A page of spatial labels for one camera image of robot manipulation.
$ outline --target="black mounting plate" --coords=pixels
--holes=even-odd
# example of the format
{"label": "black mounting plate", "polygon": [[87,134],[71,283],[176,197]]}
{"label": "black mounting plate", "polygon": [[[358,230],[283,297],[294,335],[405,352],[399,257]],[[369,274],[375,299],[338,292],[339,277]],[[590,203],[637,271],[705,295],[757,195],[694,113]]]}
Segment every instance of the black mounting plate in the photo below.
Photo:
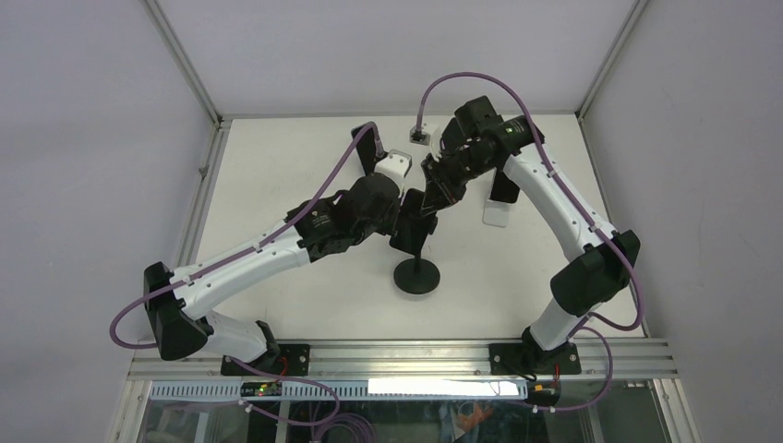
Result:
{"label": "black mounting plate", "polygon": [[[280,344],[280,357],[285,357],[288,361],[288,371],[285,373],[287,376],[303,377],[306,376],[310,368],[310,345],[309,344]],[[283,371],[284,365],[278,357],[272,368],[258,368],[259,371],[269,372],[271,374],[280,374]],[[221,375],[227,377],[237,376],[254,376],[252,372],[246,371],[231,360],[226,361],[223,359],[221,364]]]}
{"label": "black mounting plate", "polygon": [[[519,362],[522,359],[523,345],[521,343],[491,343],[489,345],[489,369],[493,376],[513,376],[516,373],[504,362]],[[536,375],[554,376],[555,365],[560,366],[562,376],[576,376],[582,374],[582,364],[576,345],[571,343],[564,352],[549,358],[540,366]]]}

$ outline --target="glass panel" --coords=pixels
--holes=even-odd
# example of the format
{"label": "glass panel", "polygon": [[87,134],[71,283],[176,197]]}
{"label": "glass panel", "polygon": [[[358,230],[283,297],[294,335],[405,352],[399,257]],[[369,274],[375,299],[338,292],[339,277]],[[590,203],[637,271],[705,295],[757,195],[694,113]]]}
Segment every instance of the glass panel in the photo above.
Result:
{"label": "glass panel", "polygon": [[[559,396],[557,406],[590,400],[603,383],[561,381],[552,386],[542,382],[529,389],[537,401],[549,394]],[[647,383],[613,383],[607,396],[593,408],[573,413],[535,413],[516,401],[455,398],[448,401],[342,401],[340,415],[363,417],[371,423],[362,431],[356,419],[351,429],[330,424],[311,429],[289,426],[279,443],[309,443],[320,435],[324,443],[601,443],[628,441],[666,443],[656,402]],[[271,413],[280,413],[278,401],[254,401]],[[331,401],[291,401],[289,418],[312,421],[331,412]],[[278,424],[260,413],[246,413],[235,401],[186,403],[152,401],[145,412],[145,432],[139,442],[147,443],[275,443]]]}

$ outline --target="robotic arm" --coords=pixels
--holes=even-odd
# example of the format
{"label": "robotic arm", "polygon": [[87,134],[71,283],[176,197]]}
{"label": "robotic arm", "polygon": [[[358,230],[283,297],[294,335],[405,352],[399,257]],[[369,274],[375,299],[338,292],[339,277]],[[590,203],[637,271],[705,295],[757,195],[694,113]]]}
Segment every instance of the robotic arm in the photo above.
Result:
{"label": "robotic arm", "polygon": [[497,168],[493,189],[499,180],[508,182],[501,182],[502,186],[515,187],[512,192],[522,189],[557,236],[569,261],[550,281],[553,300],[522,335],[521,368],[533,374],[550,357],[565,350],[570,334],[587,313],[629,283],[628,271],[596,230],[611,239],[631,264],[639,253],[639,239],[633,231],[618,233],[574,191],[577,201],[596,221],[592,228],[587,225],[553,178],[557,174],[568,188],[574,189],[568,177],[557,169],[548,173],[543,166],[524,116],[504,122],[487,97],[466,103],[454,115],[440,138],[440,148],[433,149],[422,162],[427,180],[422,212],[456,204],[468,181]]}
{"label": "robotic arm", "polygon": [[[289,211],[269,231],[217,257],[173,271],[161,262],[145,269],[147,293],[167,286],[170,281],[186,282],[145,305],[161,358],[177,360],[201,350],[244,362],[257,359],[273,362],[279,348],[266,323],[239,321],[212,309],[274,274],[345,252],[373,233],[392,233],[411,158],[392,150],[376,162],[374,172],[356,180],[350,190],[318,200],[292,229],[283,231],[264,246],[261,242],[292,220],[307,202]],[[250,247],[255,253],[232,259]],[[188,276],[209,267],[216,269],[194,281],[189,279]]]}

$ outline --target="white table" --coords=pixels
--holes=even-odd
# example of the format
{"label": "white table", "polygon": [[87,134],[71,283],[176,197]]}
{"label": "white table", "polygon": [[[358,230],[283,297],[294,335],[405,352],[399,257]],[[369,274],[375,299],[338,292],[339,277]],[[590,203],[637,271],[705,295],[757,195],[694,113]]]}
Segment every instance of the white table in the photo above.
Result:
{"label": "white table", "polygon": [[[425,122],[445,127],[449,116]],[[202,260],[237,245],[310,199],[366,121],[379,126],[386,150],[414,157],[408,186],[424,189],[418,166],[427,148],[407,142],[413,116],[234,120],[201,238]],[[582,134],[573,115],[540,115],[536,124],[562,170],[596,210],[605,215]],[[349,160],[326,195],[347,189],[361,176]],[[440,269],[440,287],[414,300],[398,290],[394,267],[408,258],[389,237],[373,235],[348,252],[274,276],[232,297],[216,310],[270,323],[279,339],[489,339],[518,337],[551,300],[549,279],[566,265],[560,246],[524,194],[501,229],[483,224],[492,174],[468,185],[464,200],[439,213],[423,257]],[[628,290],[599,312],[631,323]],[[596,323],[608,336],[642,336]]]}

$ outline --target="round black base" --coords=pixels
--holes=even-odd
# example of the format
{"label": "round black base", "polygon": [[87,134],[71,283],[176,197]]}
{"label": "round black base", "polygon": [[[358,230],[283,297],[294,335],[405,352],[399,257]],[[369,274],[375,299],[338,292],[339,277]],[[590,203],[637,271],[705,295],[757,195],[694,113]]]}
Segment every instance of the round black base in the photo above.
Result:
{"label": "round black base", "polygon": [[430,293],[440,283],[440,271],[429,260],[420,259],[420,268],[416,272],[416,259],[408,258],[394,269],[394,284],[407,293]]}

